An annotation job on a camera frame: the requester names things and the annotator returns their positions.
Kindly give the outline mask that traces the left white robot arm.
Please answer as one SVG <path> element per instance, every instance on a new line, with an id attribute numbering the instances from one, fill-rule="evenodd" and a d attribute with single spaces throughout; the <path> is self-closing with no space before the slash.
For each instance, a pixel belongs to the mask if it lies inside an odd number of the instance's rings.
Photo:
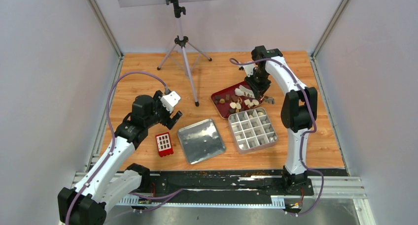
<path id="1" fill-rule="evenodd" d="M 133 163 L 115 181 L 112 178 L 122 163 L 147 138 L 157 124 L 172 129 L 182 113 L 173 113 L 181 97 L 175 91 L 156 91 L 154 96 L 140 95 L 132 111 L 114 132 L 104 154 L 91 170 L 72 188 L 58 194 L 60 221 L 66 225 L 102 225 L 108 212 L 128 193 L 147 191 L 151 186 L 150 170 Z"/>

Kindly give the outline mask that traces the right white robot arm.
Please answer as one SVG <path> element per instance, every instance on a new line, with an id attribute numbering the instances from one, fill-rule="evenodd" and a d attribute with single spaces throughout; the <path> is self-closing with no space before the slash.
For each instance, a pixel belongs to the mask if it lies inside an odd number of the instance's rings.
<path id="1" fill-rule="evenodd" d="M 288 152 L 280 185 L 287 194 L 296 193 L 308 182 L 308 169 L 304 158 L 310 133 L 315 132 L 317 90 L 308 87 L 286 64 L 279 49 L 256 46 L 251 51 L 255 67 L 248 71 L 245 81 L 256 98 L 264 96 L 271 81 L 277 82 L 284 94 L 281 121 L 288 131 Z"/>

